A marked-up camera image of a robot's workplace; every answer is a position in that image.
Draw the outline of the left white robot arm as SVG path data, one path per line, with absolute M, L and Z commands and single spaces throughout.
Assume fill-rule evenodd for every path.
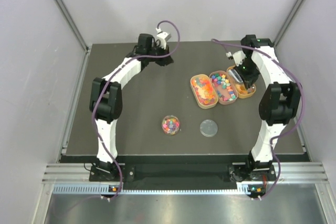
M 158 31 L 155 37 L 140 34 L 138 43 L 121 64 L 110 74 L 92 82 L 89 109 L 99 142 L 96 166 L 107 180 L 114 180 L 119 174 L 115 139 L 117 121 L 123 109 L 122 89 L 149 63 L 167 66 L 173 62 L 167 45 L 170 38 L 171 34 L 163 31 Z

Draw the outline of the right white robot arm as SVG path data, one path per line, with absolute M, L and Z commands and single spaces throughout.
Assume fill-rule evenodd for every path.
M 298 111 L 301 99 L 297 83 L 279 65 L 270 39 L 258 39 L 246 35 L 241 41 L 242 50 L 234 53 L 234 70 L 246 89 L 262 77 L 265 93 L 259 103 L 258 113 L 262 120 L 256 144 L 249 152 L 246 165 L 232 172 L 240 181 L 258 179 L 271 169 L 277 140 Z

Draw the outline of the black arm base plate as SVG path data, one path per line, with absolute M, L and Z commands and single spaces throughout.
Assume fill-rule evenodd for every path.
M 124 182 L 147 177 L 219 178 L 223 181 L 274 181 L 273 162 L 254 162 L 248 155 L 121 155 Z

